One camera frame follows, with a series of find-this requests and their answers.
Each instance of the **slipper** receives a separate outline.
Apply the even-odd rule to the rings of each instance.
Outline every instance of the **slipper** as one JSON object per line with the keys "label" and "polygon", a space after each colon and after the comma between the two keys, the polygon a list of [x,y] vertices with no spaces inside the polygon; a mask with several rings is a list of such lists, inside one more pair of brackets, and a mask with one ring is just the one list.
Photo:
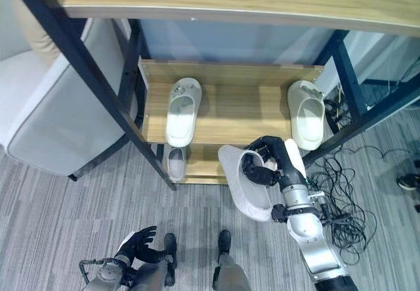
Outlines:
{"label": "slipper", "polygon": [[261,155],[251,150],[242,150],[231,145],[224,145],[218,151],[230,194],[235,206],[247,217],[260,222],[271,219],[272,204],[267,188],[248,179],[242,171],[242,158],[252,154],[256,165],[264,166]]}
{"label": "slipper", "polygon": [[201,86],[196,79],[183,78],[173,85],[169,94],[165,133],[171,146],[182,148],[190,144],[200,102]]}
{"label": "slipper", "polygon": [[165,145],[163,165],[173,182],[182,181],[185,178],[185,151],[185,148]]}
{"label": "slipper", "polygon": [[324,137],[323,94],[308,81],[296,81],[287,90],[291,136],[299,148],[315,150]]}

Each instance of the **black shoe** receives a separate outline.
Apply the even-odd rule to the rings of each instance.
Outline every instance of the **black shoe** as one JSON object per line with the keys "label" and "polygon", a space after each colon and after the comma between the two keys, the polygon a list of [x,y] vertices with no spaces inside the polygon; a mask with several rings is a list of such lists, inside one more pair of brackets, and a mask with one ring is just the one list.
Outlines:
{"label": "black shoe", "polygon": [[408,174],[406,176],[397,178],[398,186],[404,190],[420,189],[420,175]]}
{"label": "black shoe", "polygon": [[165,286],[175,284],[175,269],[177,268],[177,239],[172,233],[167,233],[164,238],[166,257],[172,256],[168,261],[168,272],[165,277]]}
{"label": "black shoe", "polygon": [[228,230],[223,230],[219,233],[219,239],[217,240],[219,255],[217,256],[217,261],[219,261],[221,254],[229,254],[231,241],[232,235],[230,235]]}

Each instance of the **chair leg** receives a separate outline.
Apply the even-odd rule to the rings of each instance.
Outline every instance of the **chair leg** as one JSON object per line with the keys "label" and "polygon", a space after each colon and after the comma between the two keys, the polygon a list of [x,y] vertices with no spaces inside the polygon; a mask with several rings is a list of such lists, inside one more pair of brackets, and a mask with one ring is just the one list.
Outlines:
{"label": "chair leg", "polygon": [[68,179],[70,179],[72,181],[77,181],[77,177],[74,174],[69,175]]}

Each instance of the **black robotic glove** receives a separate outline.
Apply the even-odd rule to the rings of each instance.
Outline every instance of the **black robotic glove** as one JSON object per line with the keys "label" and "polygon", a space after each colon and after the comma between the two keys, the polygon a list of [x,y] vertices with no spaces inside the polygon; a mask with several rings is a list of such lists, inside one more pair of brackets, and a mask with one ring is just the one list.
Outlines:
{"label": "black robotic glove", "polygon": [[146,263],[157,263],[161,261],[165,256],[164,253],[153,250],[148,246],[148,243],[153,242],[156,229],[156,226],[152,226],[136,232],[121,246],[115,256],[124,255],[129,258],[130,263],[133,263],[134,258],[145,261]]}
{"label": "black robotic glove", "polygon": [[277,163],[278,170],[272,171],[268,168],[254,165],[251,155],[244,156],[242,170],[248,179],[254,183],[273,186],[279,182],[281,190],[294,184],[306,183],[302,173],[291,163],[285,144],[279,137],[266,135],[252,142],[246,149],[258,152],[264,162],[269,158],[273,158]]}

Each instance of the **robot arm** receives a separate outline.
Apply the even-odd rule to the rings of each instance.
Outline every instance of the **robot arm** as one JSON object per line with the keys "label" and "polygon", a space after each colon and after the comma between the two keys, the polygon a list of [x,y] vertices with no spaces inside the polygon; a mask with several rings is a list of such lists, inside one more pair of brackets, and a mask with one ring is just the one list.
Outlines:
{"label": "robot arm", "polygon": [[[131,268],[135,258],[146,263],[158,263],[165,257],[165,251],[157,251],[148,247],[156,235],[156,226],[145,228],[139,232],[131,232],[121,243],[114,258],[82,260],[79,268],[86,282],[83,291],[116,291],[121,285],[132,286],[137,271]],[[103,265],[96,277],[89,281],[85,265]]]}
{"label": "robot arm", "polygon": [[[313,198],[323,198],[323,193],[309,195],[306,180],[302,172],[292,164],[285,143],[278,137],[265,136],[247,148],[257,151],[264,160],[273,157],[277,163],[278,169],[272,171],[255,167],[246,158],[242,168],[246,176],[255,183],[267,186],[279,183],[285,205],[277,204],[273,207],[272,219],[276,222],[287,222],[287,230],[299,245],[302,259],[316,289],[357,291],[338,253],[326,242],[318,211],[312,204]],[[321,203],[324,213],[327,213],[325,201]]]}

